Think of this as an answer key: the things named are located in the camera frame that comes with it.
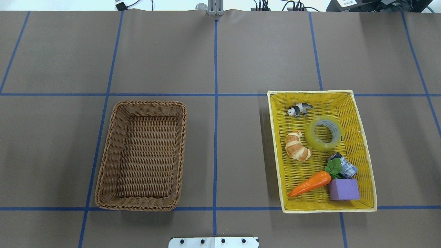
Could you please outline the yellow woven basket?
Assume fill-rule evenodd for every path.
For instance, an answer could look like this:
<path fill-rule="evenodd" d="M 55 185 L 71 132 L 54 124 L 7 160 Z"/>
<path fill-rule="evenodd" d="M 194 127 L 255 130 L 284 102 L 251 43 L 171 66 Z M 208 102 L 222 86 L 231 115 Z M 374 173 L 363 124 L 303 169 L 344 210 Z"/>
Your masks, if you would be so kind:
<path fill-rule="evenodd" d="M 278 190 L 282 212 L 331 213 L 331 212 L 374 212 L 377 211 L 376 185 L 370 152 L 362 125 L 360 113 L 352 90 L 334 91 L 268 91 L 269 120 Z M 298 103 L 313 105 L 309 114 L 300 118 L 289 116 L 288 108 Z M 317 151 L 306 141 L 306 129 L 310 122 L 321 115 L 331 116 L 343 125 L 343 141 L 331 151 Z M 311 157 L 301 162 L 288 157 L 285 151 L 285 137 L 299 131 L 302 144 L 312 151 Z M 359 200 L 336 201 L 330 199 L 329 187 L 323 186 L 299 196 L 289 193 L 326 166 L 326 159 L 339 152 L 357 169 Z"/>

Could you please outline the yellow clear tape roll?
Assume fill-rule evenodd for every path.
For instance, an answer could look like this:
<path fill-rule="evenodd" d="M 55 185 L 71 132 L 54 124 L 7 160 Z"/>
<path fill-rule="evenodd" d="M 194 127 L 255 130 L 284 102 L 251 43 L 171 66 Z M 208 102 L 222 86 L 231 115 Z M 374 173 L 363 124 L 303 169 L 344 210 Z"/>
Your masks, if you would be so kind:
<path fill-rule="evenodd" d="M 317 151 L 331 151 L 343 141 L 343 125 L 337 119 L 321 115 L 312 120 L 306 129 L 306 141 Z"/>

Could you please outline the brown wicker basket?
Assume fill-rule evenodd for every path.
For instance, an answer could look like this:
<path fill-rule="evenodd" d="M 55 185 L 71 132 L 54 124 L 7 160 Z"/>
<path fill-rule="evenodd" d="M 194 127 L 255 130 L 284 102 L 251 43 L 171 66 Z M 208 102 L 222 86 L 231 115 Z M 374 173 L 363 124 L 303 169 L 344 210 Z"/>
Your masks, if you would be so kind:
<path fill-rule="evenodd" d="M 172 211 L 183 184 L 187 108 L 127 100 L 111 113 L 95 204 L 107 210 Z"/>

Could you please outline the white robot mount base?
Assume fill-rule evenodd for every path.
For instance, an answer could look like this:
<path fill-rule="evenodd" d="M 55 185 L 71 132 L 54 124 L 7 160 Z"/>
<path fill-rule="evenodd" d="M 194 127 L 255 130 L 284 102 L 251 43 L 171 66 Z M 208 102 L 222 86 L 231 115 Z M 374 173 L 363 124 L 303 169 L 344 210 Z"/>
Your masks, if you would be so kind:
<path fill-rule="evenodd" d="M 258 248 L 257 237 L 179 237 L 172 238 L 169 248 Z"/>

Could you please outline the purple foam block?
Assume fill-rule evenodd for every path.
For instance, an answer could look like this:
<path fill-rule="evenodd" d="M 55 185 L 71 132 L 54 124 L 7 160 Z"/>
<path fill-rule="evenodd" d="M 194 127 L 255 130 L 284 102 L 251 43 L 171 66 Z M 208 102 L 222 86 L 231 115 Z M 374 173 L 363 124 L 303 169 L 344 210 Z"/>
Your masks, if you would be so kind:
<path fill-rule="evenodd" d="M 359 200 L 357 179 L 333 179 L 328 184 L 330 199 L 336 201 Z"/>

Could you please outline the toy carrot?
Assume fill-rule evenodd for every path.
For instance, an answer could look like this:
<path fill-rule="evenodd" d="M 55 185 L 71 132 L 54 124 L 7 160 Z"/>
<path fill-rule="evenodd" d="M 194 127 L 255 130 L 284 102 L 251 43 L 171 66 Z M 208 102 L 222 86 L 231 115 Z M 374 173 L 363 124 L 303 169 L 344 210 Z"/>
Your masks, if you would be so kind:
<path fill-rule="evenodd" d="M 331 180 L 337 178 L 337 174 L 342 171 L 342 162 L 340 158 L 329 159 L 322 171 L 315 173 L 305 182 L 297 185 L 289 193 L 289 197 L 299 196 L 319 187 L 328 185 Z"/>

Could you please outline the aluminium frame post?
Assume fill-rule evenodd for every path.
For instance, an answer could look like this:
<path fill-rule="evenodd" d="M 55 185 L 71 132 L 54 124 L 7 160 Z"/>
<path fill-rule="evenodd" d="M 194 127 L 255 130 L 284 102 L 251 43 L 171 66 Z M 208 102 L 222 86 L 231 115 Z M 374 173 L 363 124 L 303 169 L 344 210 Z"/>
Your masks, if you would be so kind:
<path fill-rule="evenodd" d="M 223 16 L 224 15 L 224 1 L 223 0 L 208 0 L 207 14 L 209 16 Z"/>

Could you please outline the blue crumpled can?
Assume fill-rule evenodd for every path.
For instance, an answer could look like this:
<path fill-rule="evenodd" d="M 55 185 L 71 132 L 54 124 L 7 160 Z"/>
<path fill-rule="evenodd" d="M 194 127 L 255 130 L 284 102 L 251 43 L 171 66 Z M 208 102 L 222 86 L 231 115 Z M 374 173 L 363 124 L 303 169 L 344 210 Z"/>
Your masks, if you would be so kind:
<path fill-rule="evenodd" d="M 335 152 L 326 159 L 326 168 L 332 178 L 350 179 L 358 172 L 358 169 L 339 152 Z"/>

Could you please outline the toy panda figure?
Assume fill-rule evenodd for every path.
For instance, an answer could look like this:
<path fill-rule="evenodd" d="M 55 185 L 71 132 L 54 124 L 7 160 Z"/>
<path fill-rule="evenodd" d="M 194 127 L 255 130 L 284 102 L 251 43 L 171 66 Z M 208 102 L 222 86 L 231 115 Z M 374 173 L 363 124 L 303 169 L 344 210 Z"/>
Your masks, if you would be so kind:
<path fill-rule="evenodd" d="M 304 116 L 308 115 L 308 110 L 313 109 L 313 105 L 309 105 L 308 103 L 298 103 L 288 108 L 287 114 L 289 116 L 294 116 L 295 118 L 300 118 L 303 114 Z"/>

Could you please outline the toy croissant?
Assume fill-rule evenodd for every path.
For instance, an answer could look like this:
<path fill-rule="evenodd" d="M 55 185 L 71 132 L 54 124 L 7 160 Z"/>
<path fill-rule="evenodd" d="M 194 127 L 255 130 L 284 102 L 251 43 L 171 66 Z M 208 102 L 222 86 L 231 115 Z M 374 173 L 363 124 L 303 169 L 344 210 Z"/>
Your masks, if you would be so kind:
<path fill-rule="evenodd" d="M 302 133 L 299 131 L 288 133 L 285 137 L 285 151 L 288 157 L 305 162 L 311 157 L 312 152 L 302 144 L 301 137 Z"/>

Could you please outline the small black adapter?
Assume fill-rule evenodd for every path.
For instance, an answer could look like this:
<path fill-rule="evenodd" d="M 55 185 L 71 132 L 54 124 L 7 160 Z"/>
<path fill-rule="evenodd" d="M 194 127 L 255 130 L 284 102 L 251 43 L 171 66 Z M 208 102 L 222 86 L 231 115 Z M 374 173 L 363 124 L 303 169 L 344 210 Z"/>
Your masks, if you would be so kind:
<path fill-rule="evenodd" d="M 126 4 L 124 2 L 119 2 L 115 5 L 116 9 L 118 11 L 126 11 L 128 10 L 128 7 L 126 6 Z"/>

